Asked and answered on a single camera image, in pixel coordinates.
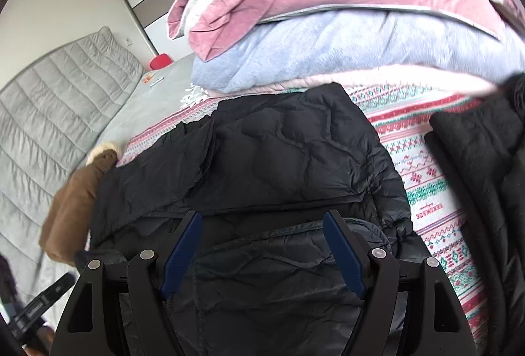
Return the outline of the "person left hand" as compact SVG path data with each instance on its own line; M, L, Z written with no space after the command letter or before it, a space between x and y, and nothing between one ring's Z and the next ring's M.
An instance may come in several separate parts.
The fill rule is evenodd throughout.
M55 332L49 326L40 327L35 336L24 347L28 356L49 356L54 341Z

